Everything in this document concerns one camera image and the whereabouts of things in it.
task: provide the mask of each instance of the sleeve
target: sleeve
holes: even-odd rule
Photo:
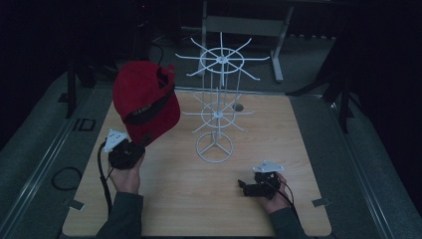
[[[309,238],[290,207],[271,213],[270,220],[276,232],[276,238]]]
[[[142,232],[142,207],[142,196],[127,192],[118,192],[115,195],[114,204],[108,220],[100,229],[96,238],[139,239]]]

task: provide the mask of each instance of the cap brim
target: cap brim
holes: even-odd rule
[[[148,146],[180,120],[180,106],[176,94],[170,97],[165,107],[149,122],[142,125],[126,123],[126,129],[135,144]]]

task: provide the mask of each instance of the human hand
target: human hand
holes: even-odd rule
[[[140,157],[133,168],[124,170],[112,168],[110,164],[108,164],[109,177],[111,178],[112,184],[114,185],[116,191],[133,194],[138,193],[140,185],[139,168],[143,162],[144,157],[145,153]]]
[[[280,178],[282,183],[280,183],[279,190],[285,195],[288,196],[286,193],[286,179],[279,173],[276,172],[276,175]],[[258,202],[264,207],[264,209],[267,211],[268,214],[271,214],[275,211],[278,211],[280,209],[289,207],[290,204],[286,200],[284,196],[282,196],[279,192],[276,192],[273,199],[269,200],[266,197],[258,197]]]

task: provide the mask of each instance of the dark background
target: dark background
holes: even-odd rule
[[[269,2],[281,7],[277,1]],[[236,1],[216,1],[221,6],[210,10],[223,15],[242,15],[251,8],[261,12],[249,1],[242,1],[238,8],[232,3]],[[267,6],[262,12],[283,18],[279,14],[283,11],[276,7]],[[194,0],[44,0],[4,1],[0,9],[3,147],[50,83],[66,72],[69,59],[77,60],[76,71],[83,85],[93,87],[96,78],[92,64],[113,68],[117,60],[144,58],[155,27],[177,42],[181,26],[200,27],[202,6],[201,1]],[[421,14],[421,4],[410,0],[301,3],[289,28],[291,37],[336,38],[321,77],[342,72],[352,64],[353,71],[347,72],[352,91],[358,95],[362,110],[371,119],[419,212]]]

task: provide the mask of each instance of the wooden table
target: wooden table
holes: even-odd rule
[[[199,113],[192,92],[177,92],[183,112]],[[268,216],[255,198],[245,197],[238,179],[255,183],[252,167],[268,160],[284,167],[302,225],[308,235],[331,231],[319,189],[290,100],[284,96],[242,95],[239,103],[247,116],[223,128],[233,141],[233,154],[224,162],[210,163],[196,152],[196,140],[209,126],[199,116],[181,115],[179,124],[146,149],[141,166],[140,194],[144,236],[272,236]],[[125,131],[111,104],[75,199],[82,211],[70,210],[63,226],[68,236],[93,236],[106,222],[106,200],[99,179],[97,151],[110,128]],[[102,153],[103,168],[107,168]],[[108,181],[111,197],[115,191]]]

